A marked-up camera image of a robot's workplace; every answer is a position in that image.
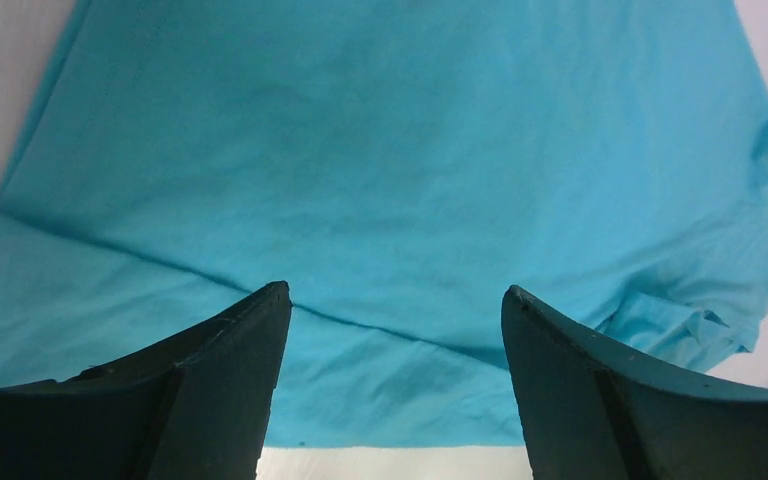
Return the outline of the teal t-shirt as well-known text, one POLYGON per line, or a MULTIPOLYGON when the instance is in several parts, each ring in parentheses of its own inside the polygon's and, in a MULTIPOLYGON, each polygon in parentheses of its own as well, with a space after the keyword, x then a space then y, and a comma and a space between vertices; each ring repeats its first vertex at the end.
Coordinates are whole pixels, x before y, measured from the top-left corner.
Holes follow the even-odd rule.
POLYGON ((273 447, 523 441, 516 284, 684 368, 768 310, 729 1, 82 1, 0 186, 0 387, 283 280, 273 447))

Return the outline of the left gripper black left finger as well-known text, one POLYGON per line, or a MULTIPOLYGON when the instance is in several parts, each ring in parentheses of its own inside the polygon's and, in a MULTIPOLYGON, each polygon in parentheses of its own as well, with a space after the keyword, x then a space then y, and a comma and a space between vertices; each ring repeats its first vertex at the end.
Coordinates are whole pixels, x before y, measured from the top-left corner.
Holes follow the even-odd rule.
POLYGON ((0 388, 0 479, 253 479, 291 319, 269 283, 63 382, 0 388))

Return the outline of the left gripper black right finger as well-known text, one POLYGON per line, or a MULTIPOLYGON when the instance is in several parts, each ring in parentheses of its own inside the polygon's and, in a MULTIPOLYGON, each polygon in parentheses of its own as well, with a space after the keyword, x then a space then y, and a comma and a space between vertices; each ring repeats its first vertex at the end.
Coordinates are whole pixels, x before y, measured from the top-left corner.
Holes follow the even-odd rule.
POLYGON ((537 479, 768 479, 768 389, 687 370, 518 286, 501 328, 537 479))

